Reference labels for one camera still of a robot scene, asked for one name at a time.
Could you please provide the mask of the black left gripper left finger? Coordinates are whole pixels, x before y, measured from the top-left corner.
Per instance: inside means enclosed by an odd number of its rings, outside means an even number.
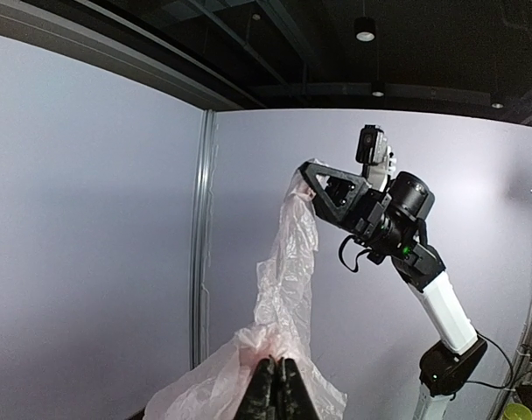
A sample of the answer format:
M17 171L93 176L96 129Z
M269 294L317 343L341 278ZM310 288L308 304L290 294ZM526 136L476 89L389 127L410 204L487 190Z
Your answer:
M259 360L235 413L235 420L277 418L277 363L271 357Z

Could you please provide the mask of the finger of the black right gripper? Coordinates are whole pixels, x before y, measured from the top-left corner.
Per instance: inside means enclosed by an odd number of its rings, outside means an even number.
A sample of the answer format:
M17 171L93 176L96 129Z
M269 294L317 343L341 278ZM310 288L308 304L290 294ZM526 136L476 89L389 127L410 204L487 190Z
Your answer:
M358 205L371 185L360 175L305 162L298 167L312 189L315 214L338 228L354 228L359 221Z

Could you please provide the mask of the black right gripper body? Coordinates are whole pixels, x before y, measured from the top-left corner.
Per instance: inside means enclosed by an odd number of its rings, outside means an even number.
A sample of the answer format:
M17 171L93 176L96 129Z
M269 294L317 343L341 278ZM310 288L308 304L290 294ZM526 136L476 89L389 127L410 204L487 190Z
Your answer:
M387 238L392 231L393 222L387 215L391 201L389 189L382 191L369 189L357 199L350 211L348 227L356 239Z

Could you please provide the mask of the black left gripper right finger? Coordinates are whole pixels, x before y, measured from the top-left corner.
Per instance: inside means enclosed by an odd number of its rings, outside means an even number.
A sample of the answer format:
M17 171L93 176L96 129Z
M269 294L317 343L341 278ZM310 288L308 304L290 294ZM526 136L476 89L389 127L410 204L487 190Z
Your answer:
M276 419L319 420L297 363L282 358L276 368Z

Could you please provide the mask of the pink plastic trash bag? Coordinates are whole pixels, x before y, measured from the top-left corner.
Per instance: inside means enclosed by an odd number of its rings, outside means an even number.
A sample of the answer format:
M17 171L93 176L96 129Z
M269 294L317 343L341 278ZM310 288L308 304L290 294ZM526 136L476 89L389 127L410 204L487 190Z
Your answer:
M269 257L256 266L253 322L194 370L158 391L144 418L231 419L259 360L271 357L296 361L319 418L344 416L347 395L319 372L311 358L311 280L319 245L312 197L302 175L295 173Z

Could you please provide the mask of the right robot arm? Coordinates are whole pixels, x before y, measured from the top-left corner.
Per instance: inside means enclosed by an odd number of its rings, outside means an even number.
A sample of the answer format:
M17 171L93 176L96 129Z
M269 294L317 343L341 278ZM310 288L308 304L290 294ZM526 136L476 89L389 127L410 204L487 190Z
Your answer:
M314 194L315 214L347 233L379 265L390 259L439 335L419 361L420 390L413 417L442 419L487 350L459 302L440 254L428 240L426 219L435 197L402 171L376 190L366 178L306 162L299 167Z

